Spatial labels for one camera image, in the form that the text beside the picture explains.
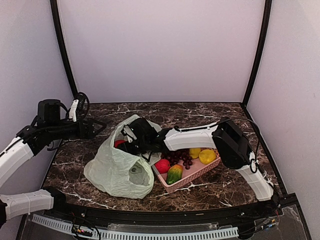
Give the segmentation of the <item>red tomato fruit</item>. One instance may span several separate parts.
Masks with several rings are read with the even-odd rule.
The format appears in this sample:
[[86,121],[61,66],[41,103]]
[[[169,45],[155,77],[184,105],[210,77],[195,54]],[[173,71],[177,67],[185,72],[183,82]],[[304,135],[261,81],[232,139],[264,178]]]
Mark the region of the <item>red tomato fruit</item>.
[[123,144],[123,143],[125,143],[126,141],[125,140],[122,140],[122,139],[120,139],[120,140],[116,140],[115,142],[114,142],[114,147],[115,148],[118,148],[121,144]]

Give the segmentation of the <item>red apple fruit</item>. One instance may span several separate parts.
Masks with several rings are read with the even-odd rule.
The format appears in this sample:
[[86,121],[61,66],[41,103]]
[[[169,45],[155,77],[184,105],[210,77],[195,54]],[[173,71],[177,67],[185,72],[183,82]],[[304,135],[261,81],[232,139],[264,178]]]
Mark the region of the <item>red apple fruit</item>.
[[160,174],[166,174],[171,168],[170,161],[167,159],[160,159],[154,166]]

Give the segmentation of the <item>dark purple grape bunch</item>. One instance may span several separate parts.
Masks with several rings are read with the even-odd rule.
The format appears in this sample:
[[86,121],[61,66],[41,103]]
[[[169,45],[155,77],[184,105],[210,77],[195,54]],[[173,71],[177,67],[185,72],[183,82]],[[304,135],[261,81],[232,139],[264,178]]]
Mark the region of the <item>dark purple grape bunch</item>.
[[186,170],[189,170],[193,165],[193,158],[190,156],[189,149],[168,151],[162,153],[161,157],[168,160],[171,167],[174,165],[182,165]]

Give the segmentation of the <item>green orange mango fruit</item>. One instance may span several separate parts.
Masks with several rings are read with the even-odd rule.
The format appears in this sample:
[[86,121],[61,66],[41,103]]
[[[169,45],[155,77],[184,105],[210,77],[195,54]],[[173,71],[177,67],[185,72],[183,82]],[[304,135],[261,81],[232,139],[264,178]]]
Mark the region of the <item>green orange mango fruit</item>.
[[182,179],[183,167],[179,164],[173,165],[167,172],[166,183],[172,185]]

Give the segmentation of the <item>light green plastic bag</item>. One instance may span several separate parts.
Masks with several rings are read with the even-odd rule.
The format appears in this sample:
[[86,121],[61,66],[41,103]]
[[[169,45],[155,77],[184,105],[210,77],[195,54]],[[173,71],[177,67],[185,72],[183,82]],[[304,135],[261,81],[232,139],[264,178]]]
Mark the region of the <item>light green plastic bag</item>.
[[152,166],[161,159],[161,154],[148,151],[143,155],[132,155],[115,148],[116,140],[125,139],[121,134],[123,127],[138,118],[134,114],[120,122],[84,167],[86,179],[110,196],[143,199],[153,189]]

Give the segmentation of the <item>yellow corn cob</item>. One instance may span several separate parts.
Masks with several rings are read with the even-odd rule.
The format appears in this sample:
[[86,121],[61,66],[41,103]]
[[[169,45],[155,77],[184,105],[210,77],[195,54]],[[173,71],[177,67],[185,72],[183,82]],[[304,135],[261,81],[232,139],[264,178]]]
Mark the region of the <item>yellow corn cob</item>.
[[191,159],[197,159],[199,157],[199,154],[201,151],[202,151],[201,148],[190,148],[189,149],[189,157]]

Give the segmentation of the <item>yellow pear fruit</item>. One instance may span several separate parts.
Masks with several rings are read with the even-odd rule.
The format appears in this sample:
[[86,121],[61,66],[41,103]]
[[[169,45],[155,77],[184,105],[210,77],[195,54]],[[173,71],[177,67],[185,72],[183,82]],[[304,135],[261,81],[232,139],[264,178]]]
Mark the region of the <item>yellow pear fruit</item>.
[[216,160],[217,156],[214,150],[212,149],[204,149],[198,155],[199,161],[204,164],[208,165]]

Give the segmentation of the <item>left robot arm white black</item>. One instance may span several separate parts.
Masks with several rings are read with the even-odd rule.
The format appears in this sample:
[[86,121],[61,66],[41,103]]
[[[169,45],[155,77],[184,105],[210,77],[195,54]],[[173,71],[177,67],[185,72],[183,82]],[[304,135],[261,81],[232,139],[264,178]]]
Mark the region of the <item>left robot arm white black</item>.
[[[37,115],[30,125],[21,129],[0,153],[0,183],[3,185],[24,163],[49,147],[56,140],[70,138],[93,139],[106,128],[106,124],[87,118],[90,102],[79,93],[67,108],[58,99],[45,99],[38,103]],[[41,210],[52,210],[60,218],[71,213],[65,203],[66,196],[54,187],[33,192],[0,196],[0,223],[17,216]]]

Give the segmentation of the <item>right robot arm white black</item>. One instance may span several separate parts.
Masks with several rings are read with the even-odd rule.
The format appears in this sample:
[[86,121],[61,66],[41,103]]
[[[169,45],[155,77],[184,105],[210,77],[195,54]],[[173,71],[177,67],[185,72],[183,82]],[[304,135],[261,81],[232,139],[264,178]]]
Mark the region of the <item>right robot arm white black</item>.
[[249,139],[234,121],[234,118],[223,117],[203,126],[156,131],[145,118],[139,117],[122,128],[121,133],[128,140],[117,147],[132,155],[191,148],[216,149],[224,166],[240,173],[254,191],[260,201],[255,205],[255,213],[266,217],[275,208],[272,198],[276,191],[259,165],[258,151],[253,150]]

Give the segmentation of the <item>pink perforated plastic basket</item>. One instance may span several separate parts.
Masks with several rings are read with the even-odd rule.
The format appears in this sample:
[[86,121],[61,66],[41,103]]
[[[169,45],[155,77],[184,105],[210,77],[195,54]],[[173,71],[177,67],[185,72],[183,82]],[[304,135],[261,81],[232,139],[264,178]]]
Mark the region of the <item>pink perforated plastic basket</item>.
[[161,182],[161,184],[163,185],[163,187],[165,188],[167,193],[175,192],[177,189],[179,189],[179,188],[183,187],[184,185],[188,184],[189,182],[199,178],[203,174],[211,171],[212,169],[214,169],[215,167],[217,167],[219,165],[219,163],[221,162],[221,158],[220,158],[218,151],[214,148],[202,148],[201,151],[203,151],[205,149],[214,150],[214,152],[216,154],[216,160],[211,162],[210,164],[203,164],[200,162],[199,158],[192,159],[193,164],[190,166],[190,169],[185,169],[181,165],[183,167],[182,179],[177,181],[174,184],[171,184],[171,185],[168,185],[166,183],[167,173],[160,174],[158,172],[158,170],[156,169],[155,164],[157,162],[151,166],[152,170],[156,174],[157,178],[159,179],[159,181]]

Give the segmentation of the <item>clear acrylic front panel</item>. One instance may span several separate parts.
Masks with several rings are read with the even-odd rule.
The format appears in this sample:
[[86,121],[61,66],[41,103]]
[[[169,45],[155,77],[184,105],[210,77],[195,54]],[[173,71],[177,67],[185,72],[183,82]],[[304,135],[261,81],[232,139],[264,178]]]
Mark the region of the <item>clear acrylic front panel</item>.
[[155,234],[156,240],[164,234],[186,233],[187,240],[213,239],[214,230],[238,228],[239,239],[244,240],[309,240],[305,220],[297,201],[284,199],[278,212],[268,210],[254,216],[253,210],[260,204],[252,203],[237,207],[204,211],[134,212],[107,210],[65,204],[64,208],[46,210],[39,223],[32,216],[22,218],[18,240],[71,240],[68,232],[74,225],[98,230],[93,236],[101,240],[125,240],[125,233]]

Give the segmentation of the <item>black front curved rail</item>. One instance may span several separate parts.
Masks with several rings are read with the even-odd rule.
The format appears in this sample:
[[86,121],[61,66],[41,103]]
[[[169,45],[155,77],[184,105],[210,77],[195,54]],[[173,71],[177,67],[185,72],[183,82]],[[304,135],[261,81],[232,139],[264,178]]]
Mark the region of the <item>black front curved rail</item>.
[[300,206],[294,193],[279,198],[279,204],[280,206],[276,207],[271,202],[255,202],[208,210],[143,212],[102,209],[64,203],[60,207],[41,210],[37,214],[97,227],[107,227],[109,224],[173,226],[208,223],[238,227],[251,224],[254,220],[273,217],[276,215],[276,211],[283,214],[286,207]]

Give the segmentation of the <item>black rear left frame post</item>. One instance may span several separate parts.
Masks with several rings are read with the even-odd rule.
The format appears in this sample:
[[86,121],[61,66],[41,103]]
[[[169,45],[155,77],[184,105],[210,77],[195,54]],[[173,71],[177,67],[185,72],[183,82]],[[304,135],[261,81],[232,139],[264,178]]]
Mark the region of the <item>black rear left frame post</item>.
[[69,56],[67,53],[67,48],[65,44],[65,39],[64,39],[64,34],[63,34],[63,29],[62,29],[62,23],[60,19],[60,13],[58,9],[58,1],[57,0],[50,0],[50,8],[51,8],[51,15],[52,15],[52,20],[53,20],[53,25],[54,25],[54,30],[55,30],[55,35],[58,43],[58,48],[60,52],[60,56],[62,59],[64,71],[67,77],[67,82],[70,88],[70,91],[72,93],[72,96],[75,97],[78,93],[78,89],[76,86],[76,82],[73,76],[71,64],[69,61]]

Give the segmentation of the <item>black frame post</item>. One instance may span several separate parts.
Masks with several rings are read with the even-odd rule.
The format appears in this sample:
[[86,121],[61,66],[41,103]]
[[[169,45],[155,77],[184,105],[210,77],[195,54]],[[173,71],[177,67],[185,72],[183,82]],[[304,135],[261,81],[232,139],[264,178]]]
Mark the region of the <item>black frame post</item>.
[[257,42],[257,48],[248,80],[248,84],[246,87],[246,91],[242,100],[242,106],[244,108],[247,108],[248,103],[250,101],[253,88],[255,85],[255,81],[257,78],[258,70],[260,67],[263,51],[264,51],[264,46],[267,38],[267,32],[268,32],[268,27],[269,27],[269,21],[270,21],[270,15],[271,15],[271,10],[272,10],[272,0],[265,0],[264,1],[264,9],[263,9],[263,16],[262,16],[262,21],[261,21],[261,28],[260,28],[260,33],[259,33],[259,38]]
[[58,1],[57,0],[50,0],[50,8],[51,8],[51,15],[52,15],[52,20],[53,20],[53,25],[54,25],[54,30],[55,30],[55,35],[58,43],[58,48],[60,52],[60,56],[62,59],[64,71],[67,77],[67,82],[70,88],[70,91],[72,93],[72,96],[75,97],[78,93],[78,89],[76,86],[76,82],[73,76],[71,64],[69,61],[69,56],[67,53],[67,48],[65,44],[65,39],[64,39],[64,34],[63,34],[63,29],[62,29],[62,23],[60,19],[60,13],[58,9]]

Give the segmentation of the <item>black rear right frame post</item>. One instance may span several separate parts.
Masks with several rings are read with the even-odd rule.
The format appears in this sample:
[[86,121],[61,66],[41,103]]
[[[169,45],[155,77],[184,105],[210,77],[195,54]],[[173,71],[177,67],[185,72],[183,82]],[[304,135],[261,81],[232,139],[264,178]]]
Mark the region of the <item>black rear right frame post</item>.
[[260,67],[263,51],[264,51],[264,46],[267,38],[267,32],[268,32],[268,27],[269,27],[269,21],[270,21],[270,15],[271,15],[271,10],[272,10],[272,0],[265,0],[264,1],[264,9],[263,9],[263,16],[262,16],[262,21],[261,21],[261,28],[260,28],[260,33],[259,33],[259,38],[257,42],[257,48],[248,80],[248,84],[246,87],[246,91],[242,100],[242,106],[244,108],[247,108],[248,103],[250,101],[253,88],[255,85],[255,81],[257,78],[258,70]]

